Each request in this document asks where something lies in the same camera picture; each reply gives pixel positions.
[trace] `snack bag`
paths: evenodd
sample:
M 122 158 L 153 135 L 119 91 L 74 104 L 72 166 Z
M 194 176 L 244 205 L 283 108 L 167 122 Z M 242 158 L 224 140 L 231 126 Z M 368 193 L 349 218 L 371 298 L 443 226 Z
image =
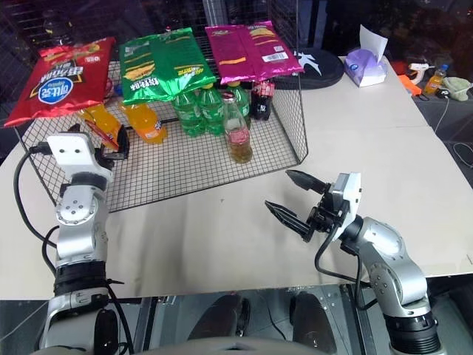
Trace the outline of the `snack bag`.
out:
M 42 50 L 5 126 L 67 115 L 101 104 L 114 42 L 113 37 L 108 37 L 81 47 Z
M 206 27 L 205 31 L 222 84 L 263 81 L 304 71 L 276 34 L 271 21 L 257 22 L 251 26 Z
M 216 81 L 190 27 L 125 43 L 120 70 L 125 105 L 174 100 Z

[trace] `plastic bottle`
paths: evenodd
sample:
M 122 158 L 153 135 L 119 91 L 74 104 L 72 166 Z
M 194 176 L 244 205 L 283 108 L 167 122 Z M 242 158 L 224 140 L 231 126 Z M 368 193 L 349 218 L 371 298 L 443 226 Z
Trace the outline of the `plastic bottle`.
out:
M 435 70 L 434 76 L 430 78 L 429 82 L 426 84 L 426 87 L 423 89 L 424 94 L 435 94 L 437 89 L 439 89 L 442 85 L 442 80 L 446 77 L 446 71 L 448 68 L 449 66 L 447 64 L 443 64 L 440 69 Z
M 225 120 L 225 137 L 228 143 L 230 157 L 237 163 L 247 163 L 253 157 L 250 145 L 250 130 L 239 111 L 235 95 L 232 92 L 222 94 Z
M 103 104 L 81 109 L 78 114 L 85 120 L 87 126 L 102 138 L 106 147 L 118 150 L 118 131 L 120 131 L 121 123 L 106 110 Z
M 161 144 L 168 137 L 168 131 L 160 119 L 146 104 L 120 105 L 123 113 L 136 133 L 147 143 Z
M 221 135 L 223 128 L 223 101 L 213 84 L 202 87 L 199 95 L 199 108 L 212 135 Z
M 205 133 L 205 120 L 197 107 L 197 97 L 194 92 L 185 92 L 178 95 L 172 106 L 179 116 L 179 121 L 184 133 L 191 137 L 197 137 Z
M 255 120 L 267 121 L 271 114 L 273 95 L 274 82 L 269 79 L 254 82 L 251 90 L 250 116 Z
M 248 113 L 250 112 L 250 100 L 246 91 L 239 84 L 239 81 L 228 83 L 228 90 L 235 95 L 236 105 L 245 119 L 248 129 L 250 129 L 251 118 L 248 116 Z

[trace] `green soda bottle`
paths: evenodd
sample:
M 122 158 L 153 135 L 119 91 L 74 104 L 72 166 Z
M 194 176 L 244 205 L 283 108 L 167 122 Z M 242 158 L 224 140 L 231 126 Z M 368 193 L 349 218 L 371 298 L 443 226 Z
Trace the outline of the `green soda bottle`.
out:
M 197 97 L 194 92 L 179 94 L 172 101 L 172 106 L 179 116 L 179 121 L 184 133 L 197 137 L 205 133 L 205 120 L 197 107 Z
M 235 95 L 236 105 L 238 106 L 239 112 L 245 118 L 248 129 L 251 126 L 251 118 L 248 116 L 250 112 L 250 99 L 246 91 L 239 85 L 239 81 L 232 81 L 228 83 L 228 90 Z
M 207 130 L 212 135 L 223 134 L 225 131 L 223 128 L 223 102 L 213 84 L 202 87 L 198 104 L 206 120 Z

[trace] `barcode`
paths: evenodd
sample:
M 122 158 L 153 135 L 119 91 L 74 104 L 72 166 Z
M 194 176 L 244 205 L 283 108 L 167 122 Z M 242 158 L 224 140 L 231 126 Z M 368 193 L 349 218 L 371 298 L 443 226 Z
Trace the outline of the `barcode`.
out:
M 264 55 L 261 57 L 265 63 L 269 61 L 280 61 L 282 59 L 287 59 L 289 58 L 286 54 L 286 52 L 282 53 L 275 53 L 275 54 L 270 54 L 270 55 Z

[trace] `orange juice bottle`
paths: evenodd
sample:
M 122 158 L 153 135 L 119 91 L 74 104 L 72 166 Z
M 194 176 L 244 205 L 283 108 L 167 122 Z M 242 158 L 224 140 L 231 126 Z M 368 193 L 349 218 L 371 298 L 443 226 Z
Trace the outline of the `orange juice bottle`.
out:
M 102 142 L 110 149 L 118 150 L 118 131 L 121 123 L 108 112 L 103 104 L 87 107 L 78 112 L 90 129 L 102 138 Z
M 128 116 L 128 121 L 136 133 L 147 143 L 162 143 L 168 137 L 168 131 L 161 121 L 146 104 L 125 106 L 121 110 Z

